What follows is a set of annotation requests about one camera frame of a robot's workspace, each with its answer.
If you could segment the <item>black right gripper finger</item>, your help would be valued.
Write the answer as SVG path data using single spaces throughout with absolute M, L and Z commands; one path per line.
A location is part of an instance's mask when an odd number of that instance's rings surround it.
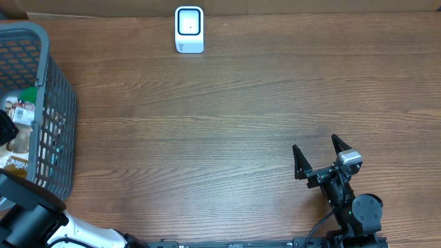
M 294 154 L 295 179 L 307 179 L 308 173 L 313 171 L 312 166 L 297 145 L 293 145 L 292 149 Z
M 352 149 L 352 147 L 346 144 L 337 134 L 332 134 L 331 140 L 337 155 L 341 152 Z

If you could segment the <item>beige food pouch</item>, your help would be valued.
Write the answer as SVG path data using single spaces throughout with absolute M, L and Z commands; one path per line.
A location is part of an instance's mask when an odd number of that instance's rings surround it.
M 26 178 L 35 106 L 31 102 L 19 100 L 17 96 L 9 96 L 5 99 L 5 111 L 19 132 L 14 139 L 1 146 L 1 169 Z

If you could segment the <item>green lid jar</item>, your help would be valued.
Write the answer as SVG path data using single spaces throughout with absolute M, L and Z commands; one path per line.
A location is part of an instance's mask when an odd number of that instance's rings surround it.
M 35 104 L 37 101 L 37 93 L 38 89 L 36 87 L 27 87 L 26 89 L 21 91 L 19 95 L 19 100 Z

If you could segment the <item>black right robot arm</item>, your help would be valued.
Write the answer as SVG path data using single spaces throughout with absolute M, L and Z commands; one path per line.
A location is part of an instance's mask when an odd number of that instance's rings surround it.
M 301 149 L 293 145 L 295 179 L 306 180 L 307 187 L 319 187 L 331 211 L 305 237 L 293 239 L 294 247 L 388 247 L 387 239 L 377 236 L 382 229 L 382 200 L 375 194 L 355 195 L 350 180 L 362 167 L 362 155 L 338 135 L 331 140 L 336 153 L 328 167 L 314 170 Z

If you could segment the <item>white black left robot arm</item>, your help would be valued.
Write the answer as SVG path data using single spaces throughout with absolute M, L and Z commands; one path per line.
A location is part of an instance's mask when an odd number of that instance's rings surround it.
M 14 203 L 1 219 L 2 247 L 147 247 L 130 234 L 71 216 L 51 191 L 5 169 L 1 196 Z

